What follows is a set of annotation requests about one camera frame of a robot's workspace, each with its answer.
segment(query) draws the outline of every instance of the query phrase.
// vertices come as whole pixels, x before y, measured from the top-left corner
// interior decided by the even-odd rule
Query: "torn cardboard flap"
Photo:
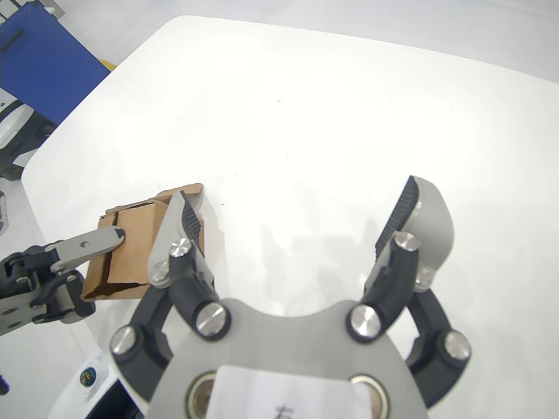
[[[113,251],[93,258],[87,270],[82,299],[139,299],[149,286],[148,259],[159,226],[172,196],[183,190],[187,198],[202,192],[202,184],[164,190],[155,197],[106,210],[98,229],[116,225],[124,230],[124,242]],[[204,252],[204,222],[200,220],[200,249]]]

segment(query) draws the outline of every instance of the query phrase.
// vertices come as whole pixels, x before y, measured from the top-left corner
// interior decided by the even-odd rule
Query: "white tabletop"
[[[427,178],[455,222],[433,289],[474,353],[431,416],[551,417],[557,104],[557,84],[465,58],[184,16],[64,120],[23,182],[47,241],[203,183],[218,293],[291,316],[361,297],[408,175]],[[133,307],[98,305],[102,347]],[[409,318],[391,330],[404,353],[413,334]]]

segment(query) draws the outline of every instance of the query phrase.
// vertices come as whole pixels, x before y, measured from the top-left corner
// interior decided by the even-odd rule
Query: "silver bolt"
[[[160,283],[164,281],[169,275],[169,263],[168,261],[158,262],[152,269],[152,280],[155,283]]]
[[[356,334],[366,339],[374,339],[381,331],[381,319],[372,307],[359,304],[353,307],[349,322]]]
[[[472,346],[465,335],[451,330],[445,337],[445,351],[455,360],[464,361],[471,357]]]
[[[418,274],[415,277],[414,291],[423,292],[427,291],[433,284],[435,279],[435,271],[429,267],[420,265],[418,268]]]
[[[190,251],[191,247],[192,243],[190,243],[188,238],[181,238],[180,240],[171,243],[169,255],[174,258],[181,258]]]
[[[227,321],[227,312],[218,302],[210,302],[196,317],[196,329],[202,336],[215,336]]]
[[[411,253],[417,251],[419,246],[421,246],[421,242],[408,232],[398,232],[394,237],[394,240],[401,249],[405,249]]]
[[[110,338],[109,348],[114,355],[124,355],[135,343],[136,330],[131,326],[123,326]]]

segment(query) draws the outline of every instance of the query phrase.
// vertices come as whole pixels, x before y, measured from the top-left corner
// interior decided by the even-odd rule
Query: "blue cabinet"
[[[56,124],[108,74],[36,2],[26,3],[0,26],[0,88]]]

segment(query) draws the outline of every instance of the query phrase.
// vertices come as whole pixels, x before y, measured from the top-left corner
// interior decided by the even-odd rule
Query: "white machine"
[[[80,367],[50,410],[48,419],[142,419],[102,351]]]

